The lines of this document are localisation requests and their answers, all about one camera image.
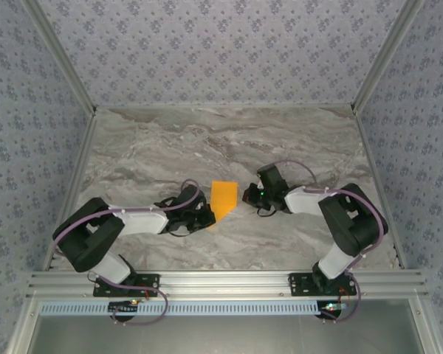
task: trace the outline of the blue floral wallpaper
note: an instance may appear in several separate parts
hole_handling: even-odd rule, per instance
[[[97,105],[349,103],[405,0],[40,0]]]
[[[443,0],[415,19],[361,113],[411,268],[443,332]]]
[[[0,353],[39,269],[86,124],[19,0],[0,0]]]

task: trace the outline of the robotic arm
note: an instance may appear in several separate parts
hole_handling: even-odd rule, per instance
[[[258,170],[260,182],[252,183],[243,194],[243,201],[253,207],[282,211],[289,214],[308,213],[323,216],[332,233],[334,244],[329,252],[313,266],[313,282],[322,294],[337,289],[344,272],[380,235],[374,217],[379,215],[383,234],[388,225],[377,209],[356,184],[347,184],[341,191],[366,201],[374,211],[356,198],[338,192],[314,191],[305,187],[289,188],[273,164]]]
[[[75,227],[59,242],[59,248],[78,273],[92,271],[111,282],[134,285],[131,284],[131,279],[134,278],[133,268],[121,256],[109,251],[111,245],[117,237],[126,235],[172,234],[182,226],[190,234],[214,224],[215,215],[202,191],[189,204],[174,209],[189,201],[196,191],[197,188],[189,184],[179,196],[167,198],[150,208],[142,208],[140,212],[125,212],[121,207],[108,205],[101,198],[92,198],[62,223],[52,238],[55,240],[68,226],[88,215],[108,209],[117,210],[118,212],[91,219],[88,223]]]

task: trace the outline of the yellow object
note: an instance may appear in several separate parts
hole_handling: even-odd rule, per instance
[[[210,208],[218,222],[236,208],[238,203],[238,184],[236,182],[212,181]]]

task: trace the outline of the marble surface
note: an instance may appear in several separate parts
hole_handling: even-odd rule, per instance
[[[307,164],[318,186],[359,184],[379,206],[350,108],[98,109],[78,207],[100,196],[124,207],[177,195],[186,178],[207,196],[213,180],[238,182],[238,206],[189,237],[130,235],[111,250],[136,269],[309,269],[333,240],[322,217],[260,218],[241,195],[258,168],[280,159]],[[279,167],[289,184],[311,184],[297,165]],[[391,237],[358,267],[396,267]],[[69,264],[61,263],[61,268]]]

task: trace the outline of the wall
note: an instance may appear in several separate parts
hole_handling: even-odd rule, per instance
[[[0,353],[29,271],[43,264],[85,124],[21,3],[0,0]]]
[[[443,329],[443,0],[425,3],[361,113],[411,268]]]
[[[404,0],[40,0],[97,105],[350,103]]]

